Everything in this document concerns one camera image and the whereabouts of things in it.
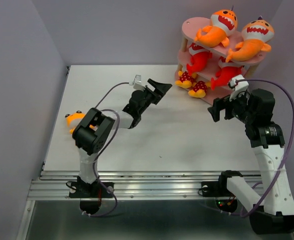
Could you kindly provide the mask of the yellow plush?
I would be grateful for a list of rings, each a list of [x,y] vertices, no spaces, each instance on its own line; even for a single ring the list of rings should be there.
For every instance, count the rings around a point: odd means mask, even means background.
[[[77,125],[80,123],[80,121],[85,116],[84,113],[82,113],[80,110],[72,113],[72,114],[66,114],[65,120],[67,127],[69,128],[69,133],[72,134]]]
[[[204,98],[210,88],[210,82],[198,81],[188,92],[189,96],[194,98]]]
[[[175,81],[175,84],[181,88],[188,89],[192,88],[196,84],[197,73],[189,75],[187,71],[178,71],[178,80]]]

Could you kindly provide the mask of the red shark plush front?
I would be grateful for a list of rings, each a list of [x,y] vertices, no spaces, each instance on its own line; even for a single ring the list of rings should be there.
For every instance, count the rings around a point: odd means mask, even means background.
[[[210,80],[212,90],[216,87],[226,86],[233,77],[242,74],[244,67],[232,61],[226,62],[226,58],[222,56],[218,60],[218,66],[220,70],[215,74],[216,79],[212,77]]]

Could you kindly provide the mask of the red shark plush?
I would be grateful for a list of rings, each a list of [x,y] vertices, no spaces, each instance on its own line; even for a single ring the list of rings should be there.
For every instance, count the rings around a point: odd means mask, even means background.
[[[191,76],[194,73],[201,72],[206,67],[208,60],[212,58],[212,52],[195,43],[190,45],[188,51],[191,55],[191,64],[186,65],[186,70]]]
[[[226,86],[233,77],[242,74],[244,67],[232,61],[226,62],[226,58],[222,56],[218,60],[218,66],[220,70],[215,74],[216,79],[212,77],[210,80],[212,90],[216,87]]]

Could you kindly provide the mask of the orange shark plush back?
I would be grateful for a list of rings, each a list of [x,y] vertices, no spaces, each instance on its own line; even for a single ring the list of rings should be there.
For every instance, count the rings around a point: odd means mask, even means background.
[[[235,45],[235,50],[229,49],[225,62],[244,62],[256,56],[259,52],[270,52],[268,42],[274,37],[272,25],[262,16],[249,22],[241,31],[242,41]]]

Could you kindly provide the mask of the orange shark plush facing camera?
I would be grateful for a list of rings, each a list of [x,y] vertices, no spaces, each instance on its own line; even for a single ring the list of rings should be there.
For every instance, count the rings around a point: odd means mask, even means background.
[[[231,9],[221,9],[211,15],[210,25],[198,29],[194,41],[209,48],[219,44],[226,48],[230,44],[229,37],[236,32],[237,27],[238,18],[233,6]]]

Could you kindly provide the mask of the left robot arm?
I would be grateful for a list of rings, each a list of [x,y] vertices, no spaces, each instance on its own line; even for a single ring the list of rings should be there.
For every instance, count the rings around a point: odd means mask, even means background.
[[[68,181],[70,198],[111,198],[114,183],[102,182],[97,171],[98,157],[114,139],[118,129],[133,129],[141,121],[142,113],[157,105],[172,88],[170,83],[149,79],[141,85],[140,76],[130,82],[134,91],[121,111],[99,110],[93,107],[82,117],[72,131],[72,138],[80,157],[80,171],[76,181]]]

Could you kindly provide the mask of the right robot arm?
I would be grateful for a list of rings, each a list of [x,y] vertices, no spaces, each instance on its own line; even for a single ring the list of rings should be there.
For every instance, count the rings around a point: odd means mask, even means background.
[[[258,162],[264,199],[235,170],[223,171],[208,190],[215,197],[234,195],[249,214],[251,228],[257,235],[294,232],[294,200],[291,195],[284,160],[285,141],[282,129],[271,118],[275,99],[271,92],[255,89],[236,96],[216,98],[208,108],[215,122],[220,111],[225,119],[237,118],[245,125],[245,134]]]

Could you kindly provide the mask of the pink three-tier shelf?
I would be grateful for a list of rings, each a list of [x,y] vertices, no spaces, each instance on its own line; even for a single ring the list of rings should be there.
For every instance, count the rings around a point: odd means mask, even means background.
[[[203,28],[210,24],[210,19],[205,17],[192,17],[187,19],[182,24],[182,45],[180,50],[178,51],[178,67],[175,73],[175,79],[178,80],[178,72],[185,71],[186,65],[190,64],[191,54],[189,52],[189,47],[193,43],[193,40],[196,36],[196,33],[199,28]],[[216,72],[218,72],[218,59],[220,57],[226,57],[228,50],[230,48],[234,49],[235,45],[242,41],[241,33],[236,31],[233,35],[229,37],[230,43],[228,47],[223,47],[223,45],[219,44],[214,48],[210,48],[209,51],[213,54],[212,58],[208,60],[206,67],[197,73],[196,80],[197,81],[204,81],[208,82],[211,78],[215,77]],[[253,58],[247,61],[238,61],[237,63],[243,65],[244,68],[242,69],[242,74],[245,77],[249,77],[255,71],[257,66],[260,64],[261,61],[264,60],[266,57],[266,52],[259,52]],[[215,90],[209,89],[206,96],[202,99],[203,101],[207,102],[208,104],[212,104],[215,98],[222,98],[226,95],[230,94],[230,89],[226,86],[220,86],[215,88]]]

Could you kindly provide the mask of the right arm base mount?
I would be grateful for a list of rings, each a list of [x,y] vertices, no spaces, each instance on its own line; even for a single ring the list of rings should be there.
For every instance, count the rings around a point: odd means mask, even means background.
[[[236,196],[225,188],[221,188],[218,181],[202,181],[198,194],[205,198],[214,198],[214,210],[218,210],[223,214],[239,216],[236,212],[238,209],[238,200]]]

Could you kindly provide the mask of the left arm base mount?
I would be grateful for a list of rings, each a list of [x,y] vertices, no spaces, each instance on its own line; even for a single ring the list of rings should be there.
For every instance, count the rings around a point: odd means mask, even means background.
[[[106,190],[98,182],[93,182],[92,184],[80,183],[77,181],[67,181],[66,186],[69,189],[69,198],[80,199],[79,207],[82,214],[89,217],[103,215],[106,213],[98,213],[102,207],[103,199],[113,199],[110,189],[113,188],[113,182],[106,182]]]

